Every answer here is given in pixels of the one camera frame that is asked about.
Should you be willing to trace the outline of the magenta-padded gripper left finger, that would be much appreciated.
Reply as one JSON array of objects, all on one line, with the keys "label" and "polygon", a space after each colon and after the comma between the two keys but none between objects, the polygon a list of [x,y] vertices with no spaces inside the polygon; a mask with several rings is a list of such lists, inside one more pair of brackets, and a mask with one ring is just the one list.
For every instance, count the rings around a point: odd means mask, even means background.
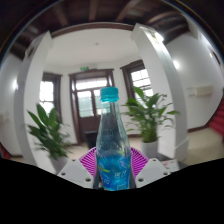
[{"label": "magenta-padded gripper left finger", "polygon": [[79,159],[69,161],[58,176],[83,188],[99,189],[101,182],[95,151],[96,148],[92,148]]}]

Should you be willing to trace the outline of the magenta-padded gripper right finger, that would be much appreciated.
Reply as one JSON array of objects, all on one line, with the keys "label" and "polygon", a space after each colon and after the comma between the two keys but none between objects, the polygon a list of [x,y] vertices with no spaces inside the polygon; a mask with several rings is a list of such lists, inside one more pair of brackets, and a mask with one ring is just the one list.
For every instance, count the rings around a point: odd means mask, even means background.
[{"label": "magenta-padded gripper right finger", "polygon": [[131,152],[131,188],[141,188],[170,174],[157,158],[149,159],[135,148]]}]

